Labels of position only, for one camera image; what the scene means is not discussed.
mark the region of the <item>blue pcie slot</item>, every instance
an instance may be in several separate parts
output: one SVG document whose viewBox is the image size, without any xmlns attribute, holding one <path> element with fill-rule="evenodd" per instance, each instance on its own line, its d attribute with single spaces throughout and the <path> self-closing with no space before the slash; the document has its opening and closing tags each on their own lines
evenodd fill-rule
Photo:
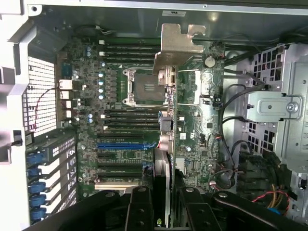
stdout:
<svg viewBox="0 0 308 231">
<path fill-rule="evenodd" d="M 148 150 L 154 148 L 156 143 L 98 143 L 97 148 L 107 150 Z"/>
</svg>

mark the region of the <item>green circuit board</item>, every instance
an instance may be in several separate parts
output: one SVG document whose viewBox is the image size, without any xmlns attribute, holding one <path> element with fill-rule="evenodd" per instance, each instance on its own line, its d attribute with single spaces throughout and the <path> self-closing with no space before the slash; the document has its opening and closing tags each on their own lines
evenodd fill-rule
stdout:
<svg viewBox="0 0 308 231">
<path fill-rule="evenodd" d="M 223 46 L 205 42 L 205 53 L 220 57 Z M 153 149 L 105 150 L 99 143 L 130 143 L 155 145 L 159 140 L 157 122 L 160 96 L 151 100 L 143 98 L 146 91 L 136 97 L 137 104 L 153 104 L 153 108 L 132 108 L 124 103 L 128 97 L 127 70 L 136 70 L 136 81 L 150 76 L 154 55 L 160 50 L 159 39 L 136 38 L 73 38 L 64 48 L 65 65 L 71 65 L 73 80 L 80 81 L 82 89 L 76 92 L 78 105 L 73 109 L 72 125 L 78 133 L 78 185 L 79 198 L 92 195 L 99 179 L 104 182 L 142 182 L 145 165 L 153 161 Z M 222 87 L 222 61 L 212 69 L 203 66 L 202 57 L 193 57 L 179 70 L 177 80 L 178 124 L 176 131 L 176 158 L 184 160 L 187 185 L 207 189 L 208 179 L 215 166 L 209 155 L 209 147 L 218 132 L 218 108 L 213 107 Z M 210 95 L 210 104 L 203 104 L 200 94 Z M 200 134 L 206 142 L 200 141 Z M 218 152 L 215 146 L 214 155 Z"/>
</svg>

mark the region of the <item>circuit board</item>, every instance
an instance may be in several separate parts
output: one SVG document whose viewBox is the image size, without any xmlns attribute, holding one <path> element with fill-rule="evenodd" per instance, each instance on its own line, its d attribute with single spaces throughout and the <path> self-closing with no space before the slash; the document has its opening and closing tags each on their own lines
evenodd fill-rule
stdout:
<svg viewBox="0 0 308 231">
<path fill-rule="evenodd" d="M 80 198 L 97 192 L 95 185 L 100 181 L 147 184 L 144 168 L 153 162 L 153 148 L 160 135 L 157 115 L 164 110 L 160 105 L 166 103 L 151 77 L 159 46 L 159 39 L 73 38 L 64 48 L 67 59 L 63 65 L 72 66 L 73 80 L 82 85 L 72 111 L 79 139 Z M 222 45 L 204 42 L 204 46 L 206 55 L 220 57 L 224 53 Z M 179 68 L 175 96 L 178 123 L 174 129 L 176 160 L 183 160 L 186 184 L 208 189 L 215 172 L 213 157 L 218 152 L 212 143 L 218 134 L 223 63 L 217 58 L 215 67 L 209 69 L 203 59 L 193 57 Z M 129 81 L 132 70 L 134 82 Z"/>
</svg>

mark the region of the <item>blue connector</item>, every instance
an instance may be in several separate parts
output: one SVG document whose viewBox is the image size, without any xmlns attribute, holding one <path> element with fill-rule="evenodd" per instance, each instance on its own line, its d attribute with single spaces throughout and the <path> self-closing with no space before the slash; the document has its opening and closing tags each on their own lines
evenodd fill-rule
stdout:
<svg viewBox="0 0 308 231">
<path fill-rule="evenodd" d="M 29 177 L 36 177 L 42 173 L 42 169 L 34 167 L 27 170 Z"/>
<path fill-rule="evenodd" d="M 33 182 L 28 186 L 28 191 L 29 193 L 40 193 L 44 191 L 46 188 L 46 183 L 45 182 Z"/>
<path fill-rule="evenodd" d="M 27 163 L 33 165 L 33 164 L 41 164 L 43 163 L 43 159 L 45 157 L 44 153 L 35 153 L 35 154 L 29 154 L 26 156 Z"/>
<path fill-rule="evenodd" d="M 154 148 L 156 143 L 98 143 L 97 148 L 109 150 L 148 150 Z"/>
<path fill-rule="evenodd" d="M 45 194 L 32 196 L 29 200 L 30 207 L 41 206 L 45 204 L 45 200 L 46 200 Z"/>
<path fill-rule="evenodd" d="M 31 220 L 37 220 L 45 217 L 47 209 L 46 208 L 34 208 L 30 212 Z"/>
</svg>

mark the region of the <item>label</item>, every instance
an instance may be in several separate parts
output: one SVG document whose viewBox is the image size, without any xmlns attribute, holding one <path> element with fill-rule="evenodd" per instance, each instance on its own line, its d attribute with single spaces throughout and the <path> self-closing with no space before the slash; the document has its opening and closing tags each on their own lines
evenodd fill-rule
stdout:
<svg viewBox="0 0 308 231">
<path fill-rule="evenodd" d="M 186 133 L 180 133 L 180 140 L 186 139 Z"/>
<path fill-rule="evenodd" d="M 185 17 L 186 11 L 163 11 L 163 16 Z"/>
</svg>

